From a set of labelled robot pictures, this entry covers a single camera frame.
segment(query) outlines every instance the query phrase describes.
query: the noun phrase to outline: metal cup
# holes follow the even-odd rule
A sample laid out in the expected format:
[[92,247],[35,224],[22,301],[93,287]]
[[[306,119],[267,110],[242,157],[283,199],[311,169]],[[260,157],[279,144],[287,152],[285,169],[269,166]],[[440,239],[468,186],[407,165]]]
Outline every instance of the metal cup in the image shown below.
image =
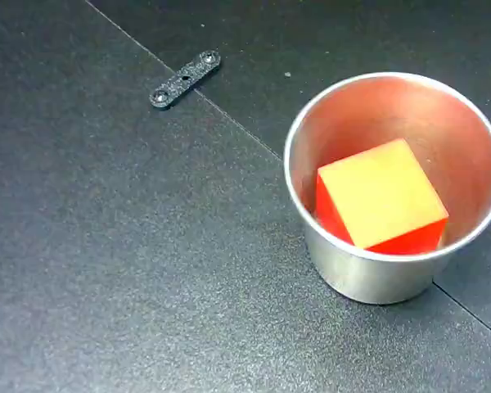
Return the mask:
[[[408,142],[449,212],[436,251],[365,251],[313,217],[319,167],[396,138]],[[460,93],[419,75],[367,74],[326,88],[296,116],[284,171],[318,272],[339,293],[363,303],[390,304],[424,291],[448,257],[491,222],[491,124]]]

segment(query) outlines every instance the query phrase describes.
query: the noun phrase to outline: screw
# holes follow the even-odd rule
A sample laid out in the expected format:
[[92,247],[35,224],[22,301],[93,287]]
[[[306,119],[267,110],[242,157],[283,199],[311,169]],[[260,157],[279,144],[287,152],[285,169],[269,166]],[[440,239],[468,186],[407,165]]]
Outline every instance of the screw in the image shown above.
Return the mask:
[[207,64],[211,64],[211,63],[214,63],[216,61],[216,56],[214,55],[214,53],[210,52],[210,53],[206,53],[205,56],[204,56],[204,61],[207,63]]
[[157,90],[154,96],[156,102],[163,103],[167,101],[168,93],[165,90]]

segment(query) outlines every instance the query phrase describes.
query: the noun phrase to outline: foam cube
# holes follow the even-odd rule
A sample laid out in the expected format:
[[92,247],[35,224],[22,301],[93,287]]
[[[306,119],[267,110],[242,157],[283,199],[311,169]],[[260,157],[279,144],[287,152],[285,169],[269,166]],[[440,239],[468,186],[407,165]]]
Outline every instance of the foam cube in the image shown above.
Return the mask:
[[448,221],[403,139],[318,169],[316,215],[345,242],[396,255],[435,250]]

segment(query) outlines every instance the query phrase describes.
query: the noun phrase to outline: black bracket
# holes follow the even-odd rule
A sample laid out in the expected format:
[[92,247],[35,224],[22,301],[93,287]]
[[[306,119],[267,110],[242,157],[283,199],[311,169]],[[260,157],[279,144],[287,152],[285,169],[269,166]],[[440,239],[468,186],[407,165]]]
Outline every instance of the black bracket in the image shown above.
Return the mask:
[[216,51],[205,51],[163,82],[150,96],[151,104],[161,110],[190,91],[201,79],[218,69],[221,57]]

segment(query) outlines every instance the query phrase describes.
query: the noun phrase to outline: cup rim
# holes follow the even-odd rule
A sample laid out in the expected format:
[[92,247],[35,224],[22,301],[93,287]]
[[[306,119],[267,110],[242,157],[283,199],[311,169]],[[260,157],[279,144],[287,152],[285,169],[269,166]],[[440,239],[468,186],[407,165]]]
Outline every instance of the cup rim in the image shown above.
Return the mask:
[[340,248],[342,251],[345,251],[351,255],[357,256],[359,258],[364,258],[367,260],[378,260],[381,262],[421,262],[424,260],[433,260],[437,259],[440,257],[444,257],[446,255],[452,254],[454,251],[459,250],[463,246],[465,246],[467,243],[471,242],[474,240],[478,235],[480,235],[491,223],[491,206],[489,207],[489,211],[486,214],[486,216],[480,221],[480,223],[470,232],[468,233],[465,237],[462,239],[458,240],[457,242],[454,242],[450,246],[446,246],[440,250],[437,251],[432,251],[428,252],[425,254],[419,254],[419,255],[390,255],[390,254],[378,254],[376,252],[360,249],[356,246],[353,246],[347,242],[344,242],[343,240],[340,240],[338,237],[332,235],[328,231],[326,231],[314,218],[313,216],[305,209],[304,205],[300,201],[300,198],[298,197],[295,188],[293,187],[293,183],[291,182],[291,173],[289,171],[289,164],[290,164],[290,158],[291,158],[291,146],[293,144],[293,140],[295,138],[295,135],[298,131],[299,126],[302,124],[302,121],[304,120],[305,116],[310,112],[310,110],[320,101],[322,100],[326,95],[328,95],[331,92],[334,92],[335,90],[347,85],[351,84],[353,82],[359,81],[361,79],[370,79],[370,78],[382,78],[382,77],[392,77],[392,78],[400,78],[400,79],[406,79],[407,81],[415,82],[415,83],[420,83],[424,84],[428,88],[435,88],[443,93],[447,93],[456,99],[458,99],[460,102],[462,102],[464,105],[466,105],[469,109],[471,109],[478,117],[479,119],[483,122],[485,125],[486,129],[489,132],[489,136],[491,137],[491,123],[489,122],[488,118],[482,113],[482,111],[473,103],[471,100],[469,100],[467,97],[459,93],[457,90],[454,88],[449,87],[447,84],[443,84],[442,82],[439,82],[438,80],[428,78],[426,76],[422,75],[416,75],[416,74],[410,74],[410,73],[404,73],[404,72],[374,72],[374,73],[369,73],[369,74],[362,74],[358,76],[354,76],[351,78],[343,79],[335,84],[332,84],[328,88],[325,88],[322,90],[319,94],[317,94],[315,97],[313,97],[305,106],[302,108],[302,110],[299,112],[299,114],[295,117],[293,120],[293,123],[291,124],[289,133],[287,134],[286,137],[286,144],[284,147],[284,175],[286,178],[286,185],[289,190],[289,193],[291,195],[291,200],[296,206],[296,209],[298,210],[300,216],[305,220],[305,222],[313,228],[318,234],[320,234],[321,237],[325,238],[328,242],[330,242],[333,246],[336,246]]

